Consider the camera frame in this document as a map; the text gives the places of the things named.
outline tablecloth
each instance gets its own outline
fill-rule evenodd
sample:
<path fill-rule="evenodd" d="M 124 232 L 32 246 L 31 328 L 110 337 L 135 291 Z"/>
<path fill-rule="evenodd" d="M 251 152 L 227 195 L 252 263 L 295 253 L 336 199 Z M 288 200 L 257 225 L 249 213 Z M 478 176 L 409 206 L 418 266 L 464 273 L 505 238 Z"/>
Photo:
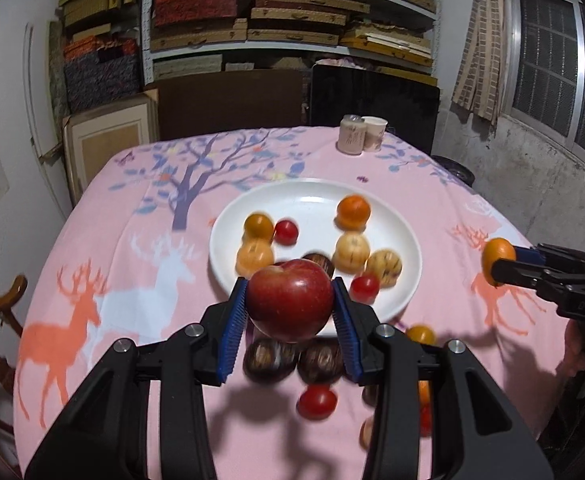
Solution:
<path fill-rule="evenodd" d="M 39 278 L 18 354 L 15 438 L 22 470 L 69 396 L 117 338 L 161 340 L 226 299 L 208 266 L 210 229 L 224 206 L 265 182 L 316 177 L 376 195 L 412 225 L 423 253 L 418 289 L 400 326 L 426 323 L 440 341 L 463 339 L 533 433 L 562 384 L 565 320 L 530 291 L 487 284 L 486 241 L 525 238 L 486 200 L 402 140 L 380 152 L 338 152 L 337 128 L 239 130 L 158 142 L 115 156 L 65 224 Z M 244 353 L 239 349 L 238 362 Z M 240 366 L 204 391 L 221 480 L 354 480 L 371 408 L 361 389 L 336 386 L 336 412 L 299 418 L 297 374 L 270 388 Z M 157 384 L 148 413 L 148 474 L 160 478 Z M 419 476 L 429 473 L 422 439 Z"/>

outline table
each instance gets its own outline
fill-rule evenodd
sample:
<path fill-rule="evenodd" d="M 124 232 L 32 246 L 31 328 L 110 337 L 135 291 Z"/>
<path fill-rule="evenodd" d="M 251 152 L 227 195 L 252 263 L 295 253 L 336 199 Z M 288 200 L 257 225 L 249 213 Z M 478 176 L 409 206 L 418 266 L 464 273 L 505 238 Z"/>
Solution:
<path fill-rule="evenodd" d="M 161 340 L 225 299 L 207 262 L 215 218 L 240 193 L 287 178 L 342 182 L 395 207 L 421 244 L 423 275 L 394 322 L 429 324 L 440 341 L 463 339 L 530 429 L 543 429 L 563 381 L 565 320 L 529 291 L 489 286 L 480 270 L 489 238 L 525 245 L 524 237 L 402 140 L 386 136 L 380 152 L 353 157 L 336 150 L 337 136 L 337 128 L 240 130 L 140 146 L 108 162 L 65 224 L 32 298 L 14 403 L 22 470 L 90 366 L 117 338 Z M 303 389 L 297 374 L 273 388 L 255 386 L 240 367 L 222 388 L 205 388 L 221 480 L 361 478 L 359 428 L 371 414 L 361 389 L 339 381 L 336 412 L 321 423 L 296 415 Z M 151 479 L 160 478 L 158 391 L 153 384 Z M 429 457 L 430 442 L 422 439 L 421 478 L 428 478 Z"/>

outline human hand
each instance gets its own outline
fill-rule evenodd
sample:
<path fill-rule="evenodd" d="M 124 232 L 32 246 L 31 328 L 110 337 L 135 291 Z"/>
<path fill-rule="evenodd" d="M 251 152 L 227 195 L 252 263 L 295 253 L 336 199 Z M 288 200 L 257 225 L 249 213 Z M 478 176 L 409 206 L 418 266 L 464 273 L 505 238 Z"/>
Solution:
<path fill-rule="evenodd" d="M 568 321 L 565 327 L 565 353 L 563 354 L 563 366 L 569 377 L 585 370 L 585 340 L 579 325 L 574 319 Z"/>

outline paper cup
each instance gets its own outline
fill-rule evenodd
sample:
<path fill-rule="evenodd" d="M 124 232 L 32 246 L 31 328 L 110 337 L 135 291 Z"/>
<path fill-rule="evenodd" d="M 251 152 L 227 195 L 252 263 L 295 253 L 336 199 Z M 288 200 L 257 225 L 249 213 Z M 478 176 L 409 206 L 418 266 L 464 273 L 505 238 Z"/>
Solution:
<path fill-rule="evenodd" d="M 387 121 L 381 117 L 363 116 L 366 124 L 366 138 L 363 142 L 364 152 L 378 152 L 381 149 Z"/>

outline deer print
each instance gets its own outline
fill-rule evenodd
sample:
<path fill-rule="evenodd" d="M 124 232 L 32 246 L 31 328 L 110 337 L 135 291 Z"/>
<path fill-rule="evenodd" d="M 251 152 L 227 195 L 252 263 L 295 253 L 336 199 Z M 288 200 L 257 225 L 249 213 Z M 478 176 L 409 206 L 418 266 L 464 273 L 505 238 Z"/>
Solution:
<path fill-rule="evenodd" d="M 43 429 L 46 428 L 44 406 L 52 383 L 56 381 L 61 404 L 65 405 L 68 402 L 66 371 L 75 362 L 77 354 L 86 342 L 88 322 L 95 326 L 99 326 L 100 323 L 95 296 L 106 293 L 106 277 L 101 274 L 101 269 L 96 271 L 93 279 L 90 278 L 91 273 L 92 264 L 89 260 L 73 272 L 72 289 L 68 289 L 63 284 L 63 267 L 61 267 L 57 272 L 57 287 L 74 308 L 70 323 L 68 326 L 32 323 L 24 328 L 21 336 L 16 364 L 18 368 L 16 387 L 19 405 L 26 420 L 30 420 L 30 417 L 20 390 L 21 372 L 24 370 L 24 364 L 31 360 L 35 364 L 43 364 L 48 367 L 39 413 L 39 424 Z"/>
<path fill-rule="evenodd" d="M 479 253 L 483 252 L 483 248 L 488 242 L 489 235 L 488 233 L 476 229 L 472 229 L 465 225 L 458 225 L 456 226 L 451 234 L 454 237 L 462 238 L 466 240 L 469 246 L 473 249 L 479 251 Z M 504 329 L 509 330 L 512 333 L 517 335 L 528 335 L 527 330 L 522 330 L 511 326 L 501 315 L 501 310 L 499 309 L 499 300 L 504 298 L 506 294 L 510 293 L 512 299 L 516 303 L 518 309 L 525 315 L 526 318 L 530 321 L 532 325 L 535 325 L 534 318 L 530 315 L 530 313 L 526 310 L 521 302 L 521 298 L 527 298 L 531 301 L 531 303 L 540 311 L 545 312 L 546 309 L 541 307 L 540 304 L 537 303 L 535 297 L 527 292 L 526 290 L 519 288 L 518 286 L 512 285 L 501 285 L 501 286 L 493 286 L 490 285 L 483 276 L 483 271 L 480 270 L 475 279 L 472 281 L 470 285 L 470 291 L 476 296 L 479 296 L 485 303 L 487 307 L 487 315 L 485 316 L 485 324 L 490 328 L 495 328 L 496 326 L 502 326 Z"/>
<path fill-rule="evenodd" d="M 136 334 L 139 345 L 161 341 L 161 333 L 175 313 L 177 282 L 194 283 L 194 275 L 185 261 L 194 260 L 198 255 L 194 253 L 193 246 L 184 245 L 183 239 L 178 246 L 173 246 L 172 236 L 165 234 L 153 241 L 152 252 L 145 253 L 134 235 L 130 247 L 142 260 L 157 267 L 155 285 L 113 290 L 98 302 L 101 325 L 90 329 L 88 342 L 84 346 L 89 367 L 95 362 L 95 347 L 108 332 Z"/>

